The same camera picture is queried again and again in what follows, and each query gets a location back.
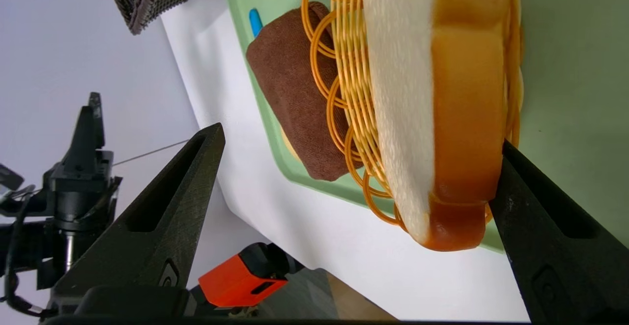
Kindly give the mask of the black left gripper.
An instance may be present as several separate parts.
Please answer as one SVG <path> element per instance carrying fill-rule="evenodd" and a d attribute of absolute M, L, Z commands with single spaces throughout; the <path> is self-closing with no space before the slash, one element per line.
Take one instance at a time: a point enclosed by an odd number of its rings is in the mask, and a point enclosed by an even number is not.
<path fill-rule="evenodd" d="M 53 224 L 70 232 L 103 231 L 113 220 L 114 154 L 104 146 L 101 94 L 90 92 L 90 108 L 81 108 L 69 150 L 47 182 L 47 206 Z"/>

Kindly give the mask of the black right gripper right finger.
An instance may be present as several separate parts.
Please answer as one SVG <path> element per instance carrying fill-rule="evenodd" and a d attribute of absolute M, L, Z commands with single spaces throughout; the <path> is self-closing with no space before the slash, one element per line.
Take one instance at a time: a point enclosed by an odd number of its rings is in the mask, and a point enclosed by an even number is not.
<path fill-rule="evenodd" d="M 532 323 L 627 323 L 629 251 L 510 142 L 489 206 Z"/>

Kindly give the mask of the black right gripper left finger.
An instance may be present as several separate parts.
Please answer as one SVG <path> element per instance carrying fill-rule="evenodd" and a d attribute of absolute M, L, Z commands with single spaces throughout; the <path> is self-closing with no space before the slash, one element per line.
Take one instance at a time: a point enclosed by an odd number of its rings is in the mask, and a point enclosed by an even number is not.
<path fill-rule="evenodd" d="M 99 286 L 187 284 L 225 147 L 222 124 L 198 131 L 54 285 L 50 305 Z"/>

